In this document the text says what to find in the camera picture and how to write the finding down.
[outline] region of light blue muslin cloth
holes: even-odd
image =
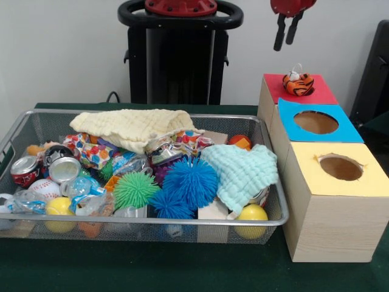
[[[201,159],[218,175],[218,197],[238,215],[260,190],[278,181],[277,156],[263,145],[251,151],[214,145],[203,149]]]

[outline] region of yellow ball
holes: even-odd
[[[267,221],[268,217],[260,205],[250,204],[243,208],[241,214],[236,219]],[[245,239],[257,239],[266,232],[266,227],[235,226],[235,231]]]
[[[71,200],[69,198],[61,197],[48,202],[46,205],[47,215],[74,215],[69,210]],[[45,221],[46,228],[54,233],[66,233],[74,228],[76,222],[71,221]]]

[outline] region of cloth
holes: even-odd
[[[166,109],[81,113],[70,126],[138,154],[144,153],[143,148],[152,138],[186,130],[204,132],[195,128],[187,112]]]
[[[235,145],[214,145],[203,149],[219,178],[218,197],[237,215],[263,188],[278,181],[277,157],[266,146],[246,151]]]

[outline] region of green spiky ball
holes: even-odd
[[[144,173],[132,172],[124,175],[114,189],[115,209],[130,206],[138,209],[148,204],[154,194],[160,190],[154,178]]]
[[[81,170],[80,170],[80,173],[78,174],[78,176],[82,176],[84,178],[90,178],[91,177],[91,173],[89,172],[88,169],[85,169],[84,167],[82,167]]]
[[[99,171],[98,175],[105,181],[109,181],[112,175],[114,175],[112,168],[112,158],[107,161],[106,165],[104,165],[104,167]]]

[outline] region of round hole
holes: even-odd
[[[318,111],[303,111],[294,116],[294,122],[302,129],[315,134],[329,134],[338,129],[338,122]]]
[[[355,181],[362,176],[362,168],[358,162],[346,156],[325,156],[320,160],[320,166],[329,175],[344,181]]]

